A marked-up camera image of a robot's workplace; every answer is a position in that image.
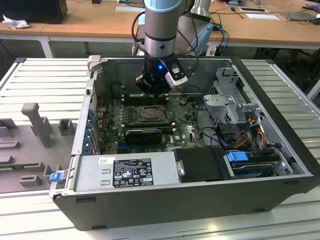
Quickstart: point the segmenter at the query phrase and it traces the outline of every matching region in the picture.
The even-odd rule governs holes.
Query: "floor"
[[[42,47],[38,41],[31,40],[2,40],[5,48],[10,54],[0,46],[0,79],[5,75],[7,69],[10,68],[17,57],[26,58],[44,58],[45,55]],[[52,49],[57,58],[85,58],[90,54],[86,54],[85,45],[83,42],[70,42],[70,41],[54,41],[51,42]],[[120,57],[131,55],[131,43],[104,43],[104,42],[90,42],[89,48],[91,55],[102,55],[106,57]],[[242,59],[253,59],[256,53],[255,47],[228,47],[224,56],[238,56]],[[280,50],[276,55],[275,63],[295,82],[300,88],[306,82],[306,77],[310,75],[302,66],[299,66],[300,71],[297,73],[289,72],[286,68],[289,52]],[[306,93],[311,89],[312,84],[305,91]]]

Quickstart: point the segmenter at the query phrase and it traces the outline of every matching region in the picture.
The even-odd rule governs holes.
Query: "wooden desk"
[[[264,0],[268,5],[271,6],[284,6],[288,3],[288,0],[274,1]],[[262,5],[263,8],[269,12],[298,12],[303,10],[302,7],[306,4],[314,4],[305,0],[295,0],[285,8],[272,8],[266,5]],[[229,13],[220,14],[222,26],[229,33],[230,44],[243,46],[243,43],[248,43],[248,47],[259,47],[257,44],[270,44],[276,45],[307,45],[314,46],[316,49],[320,46],[320,26],[309,23],[308,25],[299,24],[296,21],[287,21],[284,16],[280,13],[270,13],[280,20],[263,20],[263,19],[250,19],[246,14],[241,14],[242,19],[238,14],[231,11],[230,7],[226,8],[223,2],[215,1],[210,7],[210,12],[218,10],[218,13]],[[212,18],[216,23],[219,23],[217,14],[213,14]],[[214,32],[210,38],[211,41],[220,41],[221,34]]]
[[[45,25],[45,23],[32,23],[30,27],[13,30],[1,23],[0,34],[41,35],[41,30]]]
[[[264,0],[272,6],[283,6],[290,0]],[[302,6],[310,3],[295,0],[285,8],[277,9],[262,5],[270,12],[301,11]],[[132,43],[131,25],[137,12],[116,11],[117,3],[102,2],[92,4],[91,1],[77,2],[67,0],[68,13],[62,24],[31,23],[30,28],[11,30],[0,24],[0,38],[40,41],[45,56],[54,56],[50,41],[76,42],[114,42]],[[317,49],[320,47],[320,26],[309,23],[302,25],[289,21],[279,13],[272,13],[280,20],[250,19],[242,14],[232,14],[223,2],[214,0],[210,11],[218,10],[221,14],[223,28],[229,33],[229,46],[266,47],[288,49]],[[213,19],[219,23],[216,14]],[[215,46],[222,39],[220,32],[211,34],[210,44]]]
[[[116,11],[116,2],[66,2],[68,12],[62,23],[45,25],[43,35],[131,38],[131,25],[137,12]]]

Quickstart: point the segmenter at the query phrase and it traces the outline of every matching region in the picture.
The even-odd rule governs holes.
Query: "blue plastic clip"
[[[226,157],[229,162],[241,162],[241,161],[249,161],[246,153],[244,151],[231,151]]]
[[[64,174],[62,172],[53,172],[51,173],[50,175],[50,179],[49,181],[51,183],[60,183],[60,182],[63,182],[63,176]]]

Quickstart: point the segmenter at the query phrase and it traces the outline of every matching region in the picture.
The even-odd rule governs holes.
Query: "power supply label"
[[[153,185],[151,159],[115,160],[112,184],[115,188]]]

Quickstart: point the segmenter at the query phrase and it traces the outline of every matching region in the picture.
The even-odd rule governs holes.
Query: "yellow wire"
[[[237,149],[241,146],[243,146],[244,144],[246,144],[249,141],[249,138],[246,138],[244,141],[240,142],[238,145],[236,145],[234,148]]]

